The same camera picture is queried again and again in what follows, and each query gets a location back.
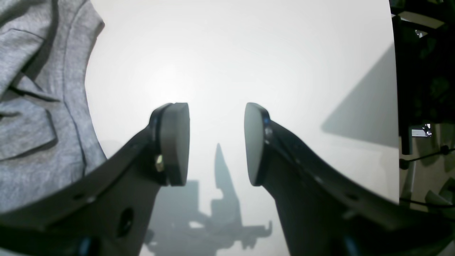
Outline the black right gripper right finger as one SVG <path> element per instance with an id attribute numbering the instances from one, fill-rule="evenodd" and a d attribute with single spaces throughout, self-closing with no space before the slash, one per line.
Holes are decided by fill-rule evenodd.
<path id="1" fill-rule="evenodd" d="M 259 104 L 244 136 L 250 183 L 273 197 L 292 256 L 436 256 L 454 240 L 454 222 L 358 185 Z"/>

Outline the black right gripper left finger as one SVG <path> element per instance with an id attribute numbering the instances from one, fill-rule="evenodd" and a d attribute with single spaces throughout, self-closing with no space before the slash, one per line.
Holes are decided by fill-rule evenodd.
<path id="1" fill-rule="evenodd" d="M 1 249 L 26 256 L 137 256 L 161 187 L 187 181 L 187 103 L 155 109 L 149 125 L 89 175 L 1 214 Z"/>

